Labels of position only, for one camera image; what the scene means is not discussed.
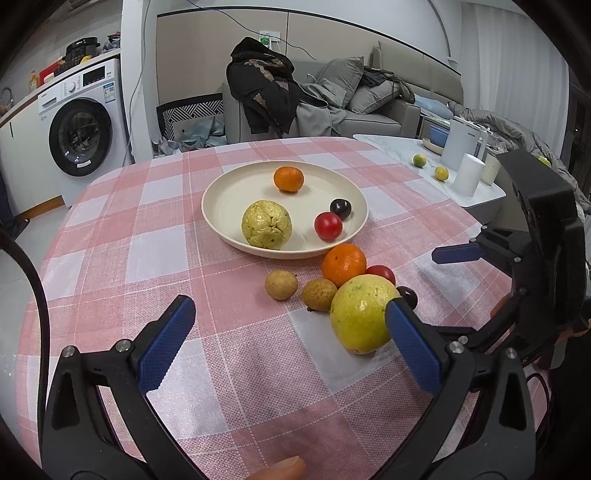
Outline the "operator left hand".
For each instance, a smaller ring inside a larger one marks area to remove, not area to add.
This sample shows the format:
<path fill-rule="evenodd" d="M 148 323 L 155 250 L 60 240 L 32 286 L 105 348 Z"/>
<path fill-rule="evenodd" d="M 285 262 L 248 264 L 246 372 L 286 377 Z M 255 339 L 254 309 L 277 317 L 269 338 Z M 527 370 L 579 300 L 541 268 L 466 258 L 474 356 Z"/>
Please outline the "operator left hand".
<path fill-rule="evenodd" d="M 301 480 L 307 465 L 300 456 L 280 460 L 246 477 L 246 480 Z"/>

